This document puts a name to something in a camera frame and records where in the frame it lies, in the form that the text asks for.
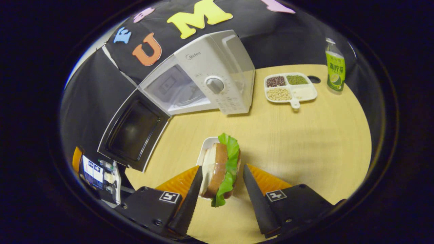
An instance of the electronic device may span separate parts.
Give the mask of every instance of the electronic device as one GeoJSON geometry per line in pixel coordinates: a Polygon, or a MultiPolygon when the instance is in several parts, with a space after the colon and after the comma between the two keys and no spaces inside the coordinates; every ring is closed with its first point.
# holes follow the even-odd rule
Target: electronic device
{"type": "Polygon", "coordinates": [[[254,74],[233,30],[203,35],[140,83],[111,119],[98,152],[143,172],[171,116],[217,108],[223,114],[247,113],[254,74]]]}
{"type": "Polygon", "coordinates": [[[116,162],[109,164],[99,160],[94,163],[86,156],[82,155],[79,167],[80,177],[94,190],[96,190],[103,200],[120,204],[121,177],[119,175],[116,162]]]}

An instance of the white microwave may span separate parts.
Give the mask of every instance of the white microwave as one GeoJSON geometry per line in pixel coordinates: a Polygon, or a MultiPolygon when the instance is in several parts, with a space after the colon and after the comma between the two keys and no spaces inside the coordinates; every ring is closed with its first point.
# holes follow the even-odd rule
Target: white microwave
{"type": "Polygon", "coordinates": [[[169,115],[249,112],[255,67],[233,30],[203,35],[158,65],[138,89],[169,115]]]}
{"type": "Polygon", "coordinates": [[[158,65],[124,101],[98,152],[144,171],[171,116],[220,109],[248,113],[255,68],[233,30],[203,35],[158,65]]]}

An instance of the red beans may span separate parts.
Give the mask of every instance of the red beans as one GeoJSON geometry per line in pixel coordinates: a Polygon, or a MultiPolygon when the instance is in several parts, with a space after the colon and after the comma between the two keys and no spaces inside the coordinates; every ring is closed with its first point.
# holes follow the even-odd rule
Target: red beans
{"type": "Polygon", "coordinates": [[[283,76],[274,76],[267,79],[267,87],[284,86],[285,80],[283,76]]]}

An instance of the midea logo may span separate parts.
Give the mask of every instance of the midea logo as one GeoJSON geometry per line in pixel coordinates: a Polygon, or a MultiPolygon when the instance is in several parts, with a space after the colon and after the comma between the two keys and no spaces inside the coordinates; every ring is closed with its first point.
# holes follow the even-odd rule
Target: midea logo
{"type": "Polygon", "coordinates": [[[191,60],[192,58],[194,58],[194,57],[196,57],[196,56],[198,56],[198,55],[200,55],[200,54],[201,54],[200,52],[195,53],[195,54],[193,54],[193,55],[191,55],[191,54],[187,54],[187,55],[185,55],[185,59],[187,59],[187,60],[191,60]]]}

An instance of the white plate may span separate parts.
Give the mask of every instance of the white plate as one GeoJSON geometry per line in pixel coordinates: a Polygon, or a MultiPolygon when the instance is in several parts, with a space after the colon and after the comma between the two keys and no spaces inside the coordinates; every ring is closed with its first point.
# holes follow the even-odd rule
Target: white plate
{"type": "Polygon", "coordinates": [[[204,162],[205,151],[207,149],[210,149],[214,145],[214,143],[219,143],[219,142],[220,141],[218,140],[218,137],[216,137],[216,136],[206,138],[205,141],[202,143],[201,152],[199,153],[199,157],[197,158],[196,165],[202,166],[202,164],[204,162]]]}
{"type": "Polygon", "coordinates": [[[318,96],[318,93],[317,93],[315,87],[313,86],[312,82],[309,80],[309,78],[307,78],[307,76],[305,74],[299,73],[299,72],[274,74],[274,75],[270,75],[270,76],[265,77],[265,79],[264,79],[264,92],[265,92],[265,97],[267,98],[268,101],[276,102],[276,103],[289,102],[289,103],[291,103],[291,107],[293,109],[299,109],[300,108],[300,102],[313,100],[318,96]],[[269,78],[275,77],[275,76],[283,76],[283,79],[285,81],[285,85],[284,86],[276,86],[276,87],[267,87],[267,80],[269,78]],[[307,81],[307,84],[290,85],[288,83],[288,80],[286,79],[286,76],[302,76],[307,81]],[[289,95],[291,96],[291,99],[290,100],[282,100],[282,101],[271,100],[267,95],[267,91],[272,90],[272,89],[279,89],[279,88],[280,89],[287,89],[289,92],[289,95]]]}

